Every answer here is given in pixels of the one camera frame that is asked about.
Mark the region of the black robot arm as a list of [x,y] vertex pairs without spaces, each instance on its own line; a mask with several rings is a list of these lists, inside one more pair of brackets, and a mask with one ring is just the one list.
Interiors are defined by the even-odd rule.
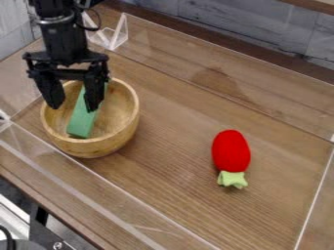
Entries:
[[83,103],[89,112],[97,111],[105,100],[105,84],[110,80],[109,56],[91,51],[85,26],[85,6],[77,0],[29,0],[38,15],[45,51],[27,52],[29,77],[49,106],[58,109],[65,100],[63,80],[81,80]]

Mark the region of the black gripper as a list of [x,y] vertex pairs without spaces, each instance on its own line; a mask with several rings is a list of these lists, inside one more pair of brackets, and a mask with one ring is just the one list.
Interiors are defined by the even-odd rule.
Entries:
[[39,22],[45,49],[26,52],[29,77],[34,79],[39,92],[54,109],[66,100],[61,79],[83,80],[85,104],[89,112],[100,109],[105,100],[105,87],[109,82],[109,56],[93,52],[87,46],[85,32],[91,28],[81,19]]

